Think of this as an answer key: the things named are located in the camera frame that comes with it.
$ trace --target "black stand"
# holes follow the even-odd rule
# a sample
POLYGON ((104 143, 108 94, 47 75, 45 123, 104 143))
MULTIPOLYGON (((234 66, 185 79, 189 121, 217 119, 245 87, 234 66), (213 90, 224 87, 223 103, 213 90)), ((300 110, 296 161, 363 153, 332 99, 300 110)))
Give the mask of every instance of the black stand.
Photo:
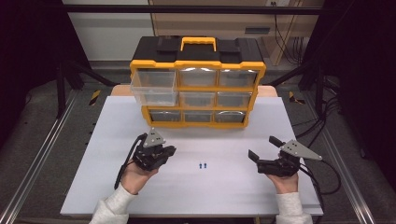
POLYGON ((66 61, 59 64, 57 71, 57 90, 58 90, 58 115, 56 118, 60 118, 66 108, 66 96, 64 92, 64 79, 66 78, 73 90, 81 90, 84 87, 84 82, 81 80, 79 73, 84 73, 99 82, 114 87, 120 83, 112 82, 97 73, 94 73, 91 69, 82 66, 76 62, 66 61))
POLYGON ((322 103, 323 103, 323 84, 325 81, 325 76, 323 72, 323 68, 320 66, 323 60, 323 56, 326 55, 326 51, 328 50, 327 47, 331 46, 332 39, 336 36, 338 26, 344 21, 348 11, 351 9, 355 0, 351 0, 349 5, 347 6, 344 14, 340 17, 340 19, 334 24, 330 32, 325 36, 323 41, 318 46, 318 49, 313 53, 310 57, 309 61, 303 62, 303 64, 283 77, 280 77, 268 84, 273 87, 282 84, 283 82, 287 81, 288 79, 304 74, 302 79, 299 83, 299 88, 302 91, 309 90, 311 86, 317 82, 317 89, 316 89, 316 99, 315 99, 315 109, 318 115, 322 113, 322 103))

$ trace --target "floor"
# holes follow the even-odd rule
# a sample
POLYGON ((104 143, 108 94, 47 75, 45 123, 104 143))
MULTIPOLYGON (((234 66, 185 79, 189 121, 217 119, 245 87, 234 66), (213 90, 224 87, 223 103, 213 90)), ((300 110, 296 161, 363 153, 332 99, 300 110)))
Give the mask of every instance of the floor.
MULTIPOLYGON (((125 69, 112 67, 97 72, 114 81, 129 82, 129 71, 125 69)), ((268 71, 262 83, 268 83, 283 72, 268 71)), ((315 95, 314 91, 299 91, 295 80, 278 86, 277 93, 285 103, 295 135, 299 135, 316 122, 312 110, 315 95)), ((0 218, 5 218, 6 211, 12 210, 12 216, 8 218, 15 219, 14 223, 88 223, 88 218, 59 214, 101 108, 111 93, 111 88, 94 80, 84 77, 84 81, 81 91, 67 88, 67 95, 72 99, 69 104, 73 103, 73 107, 67 111, 60 130, 53 130, 54 123, 59 122, 55 118, 56 83, 51 81, 30 91, 20 121, 0 150, 0 211, 3 211, 0 218), (101 91, 99 97, 94 105, 90 105, 97 90, 101 91), (30 169, 32 163, 38 164, 35 170, 30 169), (35 175, 26 179, 26 174, 35 175)), ((325 91, 325 101, 331 102, 333 97, 330 91, 325 91)), ((320 223, 396 223, 395 192, 375 161, 361 158, 342 108, 336 101, 329 105, 325 127, 310 148, 342 171, 343 186, 334 194, 323 195, 325 212, 320 223)), ((308 146, 318 131, 319 127, 297 140, 308 146)), ((336 187, 332 169, 316 161, 305 163, 322 192, 336 187)), ((265 217, 262 223, 270 223, 272 219, 265 217)))

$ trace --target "transparent drawer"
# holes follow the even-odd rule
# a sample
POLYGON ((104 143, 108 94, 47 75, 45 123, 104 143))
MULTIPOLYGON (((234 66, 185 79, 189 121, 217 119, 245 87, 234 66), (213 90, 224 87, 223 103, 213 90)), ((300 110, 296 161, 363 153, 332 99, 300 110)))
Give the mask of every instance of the transparent drawer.
POLYGON ((218 106, 248 107, 251 92, 218 92, 218 106))
POLYGON ((215 122, 242 123, 244 122, 245 115, 245 111, 216 111, 215 122))
POLYGON ((253 87, 259 71, 223 69, 219 73, 219 85, 224 87, 253 87))
POLYGON ((178 110, 154 110, 149 111, 152 121, 180 121, 180 111, 178 110))
POLYGON ((210 110, 185 110, 183 113, 186 122, 210 122, 213 114, 210 110))
POLYGON ((209 68, 183 68, 178 71, 181 86, 215 86, 217 70, 209 68))
POLYGON ((213 107, 215 93, 209 91, 181 91, 180 102, 183 107, 213 107))
POLYGON ((134 98, 141 105, 177 104, 176 72, 170 69, 137 69, 131 82, 134 98))

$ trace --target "white table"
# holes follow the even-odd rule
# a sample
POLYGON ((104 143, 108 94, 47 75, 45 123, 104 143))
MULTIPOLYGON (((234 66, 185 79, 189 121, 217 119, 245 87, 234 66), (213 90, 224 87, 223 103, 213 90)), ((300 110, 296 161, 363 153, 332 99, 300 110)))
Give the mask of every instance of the white table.
MULTIPOLYGON (((109 96, 96 124, 61 214, 91 215, 97 202, 113 192, 120 166, 136 137, 147 133, 132 96, 109 96)), ((157 128, 165 146, 177 148, 128 208, 136 217, 257 217, 278 213, 275 187, 248 158, 274 160, 279 149, 270 135, 294 138, 281 98, 259 97, 245 129, 157 128), (207 168, 199 168, 206 163, 207 168)), ((300 174, 306 213, 322 215, 309 177, 300 174)))

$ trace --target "silver bracket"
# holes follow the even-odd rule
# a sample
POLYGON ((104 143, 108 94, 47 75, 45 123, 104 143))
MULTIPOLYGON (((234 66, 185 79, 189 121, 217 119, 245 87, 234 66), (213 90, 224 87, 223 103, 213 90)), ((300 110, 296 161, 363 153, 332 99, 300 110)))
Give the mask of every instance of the silver bracket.
POLYGON ((148 136, 146 138, 145 144, 143 144, 143 147, 155 147, 160 144, 164 144, 166 141, 163 139, 162 136, 160 136, 159 133, 154 128, 151 128, 151 130, 148 132, 148 136))
POLYGON ((317 153, 313 152, 311 149, 305 147, 296 140, 290 140, 288 143, 280 147, 280 149, 291 156, 300 157, 304 159, 321 161, 322 157, 317 153))

